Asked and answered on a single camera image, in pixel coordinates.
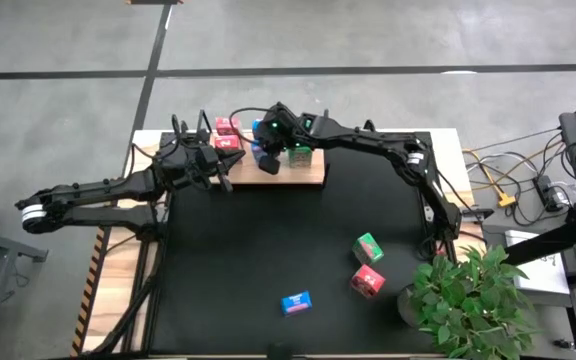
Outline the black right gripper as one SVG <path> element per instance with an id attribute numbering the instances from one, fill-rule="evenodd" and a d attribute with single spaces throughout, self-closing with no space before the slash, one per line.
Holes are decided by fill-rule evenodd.
<path id="1" fill-rule="evenodd" d="M 310 131 L 313 115 L 296 115 L 285 104 L 272 105 L 261 123 L 257 126 L 257 143 L 266 153 L 280 153 L 287 149 L 313 149 Z M 277 175 L 281 162 L 277 156 L 260 157 L 260 169 L 270 175 Z"/>

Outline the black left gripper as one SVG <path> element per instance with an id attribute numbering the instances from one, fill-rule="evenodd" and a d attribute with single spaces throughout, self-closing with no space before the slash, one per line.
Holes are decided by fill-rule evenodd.
<path id="1" fill-rule="evenodd" d="M 208 132 L 172 134 L 168 145 L 172 150 L 166 157 L 166 189 L 179 190 L 188 186 L 198 190 L 209 190 L 212 187 L 210 177 L 214 175 L 213 165 L 201 165 L 202 150 L 213 150 L 209 144 Z M 246 155 L 244 150 L 216 150 L 219 161 L 232 168 L 242 162 Z M 228 178 L 228 171 L 217 171 L 221 188 L 228 193 L 233 191 L 233 185 Z"/>

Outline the red Froot Loops cereal box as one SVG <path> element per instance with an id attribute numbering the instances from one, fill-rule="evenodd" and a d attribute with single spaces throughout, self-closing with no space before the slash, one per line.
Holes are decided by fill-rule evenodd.
<path id="1" fill-rule="evenodd" d="M 242 150 L 243 145 L 237 135 L 217 135 L 211 138 L 212 144 L 216 148 L 223 150 Z"/>
<path id="2" fill-rule="evenodd" d="M 352 276 L 350 284 L 353 289 L 366 298 L 376 296 L 386 279 L 368 265 L 362 265 Z"/>
<path id="3" fill-rule="evenodd" d="M 237 136 L 241 128 L 241 123 L 236 117 L 217 117 L 215 127 L 219 136 Z"/>

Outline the green Apple Jacks cereal box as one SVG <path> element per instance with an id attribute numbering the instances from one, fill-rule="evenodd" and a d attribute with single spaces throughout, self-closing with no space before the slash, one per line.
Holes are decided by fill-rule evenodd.
<path id="1" fill-rule="evenodd" d="M 358 237 L 352 252 L 361 264 L 372 265 L 384 257 L 384 252 L 370 233 Z"/>
<path id="2" fill-rule="evenodd" d="M 307 147 L 295 147 L 288 150 L 289 166 L 291 168 L 310 167 L 313 151 Z"/>

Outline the light wooden shelf board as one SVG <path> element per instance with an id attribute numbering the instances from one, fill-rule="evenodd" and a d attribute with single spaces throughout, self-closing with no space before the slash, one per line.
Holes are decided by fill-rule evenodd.
<path id="1" fill-rule="evenodd" d="M 315 150 L 309 166 L 292 167 L 289 153 L 281 152 L 278 156 L 280 168 L 276 175 L 264 172 L 258 167 L 251 144 L 241 141 L 246 152 L 230 170 L 228 179 L 233 185 L 267 185 L 267 184 L 322 184 L 325 175 L 325 158 L 323 150 Z"/>

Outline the dark plant pot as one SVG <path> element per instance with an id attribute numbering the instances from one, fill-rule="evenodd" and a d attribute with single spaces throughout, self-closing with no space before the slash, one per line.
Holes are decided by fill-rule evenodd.
<path id="1" fill-rule="evenodd" d="M 397 310 L 402 320 L 412 328 L 419 327 L 418 315 L 412 304 L 412 284 L 404 287 L 397 296 Z"/>

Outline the green leafy plant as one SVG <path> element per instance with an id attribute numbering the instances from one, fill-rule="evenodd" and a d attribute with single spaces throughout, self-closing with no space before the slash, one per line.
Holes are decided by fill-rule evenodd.
<path id="1" fill-rule="evenodd" d="M 417 268 L 403 292 L 412 325 L 448 358 L 520 360 L 537 332 L 528 318 L 534 307 L 514 285 L 527 275 L 506 262 L 502 246 L 484 254 L 471 247 L 465 255 L 458 264 L 438 255 Z"/>

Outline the black power adapter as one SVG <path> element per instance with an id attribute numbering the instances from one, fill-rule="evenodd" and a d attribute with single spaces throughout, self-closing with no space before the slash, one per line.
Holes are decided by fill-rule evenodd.
<path id="1" fill-rule="evenodd" d="M 534 185 L 539 198 L 547 212 L 557 212 L 562 209 L 562 202 L 550 178 L 546 175 L 536 177 Z"/>

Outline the white paper sheet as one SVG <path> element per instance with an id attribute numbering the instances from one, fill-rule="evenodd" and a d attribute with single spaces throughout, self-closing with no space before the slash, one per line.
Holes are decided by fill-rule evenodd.
<path id="1" fill-rule="evenodd" d="M 514 285 L 519 290 L 541 291 L 569 295 L 565 268 L 560 253 L 517 265 L 526 277 L 515 276 Z"/>

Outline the black metal shelf frame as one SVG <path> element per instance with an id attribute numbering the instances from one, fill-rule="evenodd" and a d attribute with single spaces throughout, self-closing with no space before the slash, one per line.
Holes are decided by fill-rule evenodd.
<path id="1" fill-rule="evenodd" d="M 216 131 L 216 127 L 215 127 L 216 118 L 213 121 L 211 121 L 207 117 L 206 113 L 203 110 L 201 110 L 199 115 L 198 115 L 197 129 L 203 129 L 203 130 L 208 131 L 208 133 L 210 134 L 209 143 L 211 145 L 213 145 L 211 138 L 213 136 L 218 135 L 217 131 Z M 237 136 L 240 138 L 241 141 L 245 141 L 245 140 L 243 140 L 243 137 L 246 137 L 249 140 L 254 140 L 254 133 L 252 130 L 244 130 L 244 129 L 240 128 L 239 134 Z M 305 184 L 267 184 L 267 185 L 305 185 Z"/>

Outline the black diagonal frame strut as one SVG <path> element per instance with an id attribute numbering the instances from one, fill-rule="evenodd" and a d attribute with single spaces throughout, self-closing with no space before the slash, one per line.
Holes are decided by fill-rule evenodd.
<path id="1" fill-rule="evenodd" d="M 122 314 L 117 324 L 108 333 L 106 338 L 94 348 L 92 351 L 87 352 L 87 355 L 108 354 L 116 347 L 119 340 L 127 331 L 129 325 L 133 322 L 137 315 L 138 310 L 141 308 L 146 297 L 150 294 L 153 288 L 153 280 L 148 278 L 143 287 L 136 293 L 135 298 L 129 303 L 128 308 Z"/>
<path id="2" fill-rule="evenodd" d="M 558 228 L 506 248 L 505 263 L 521 265 L 576 245 L 576 203 L 568 210 L 565 223 Z"/>

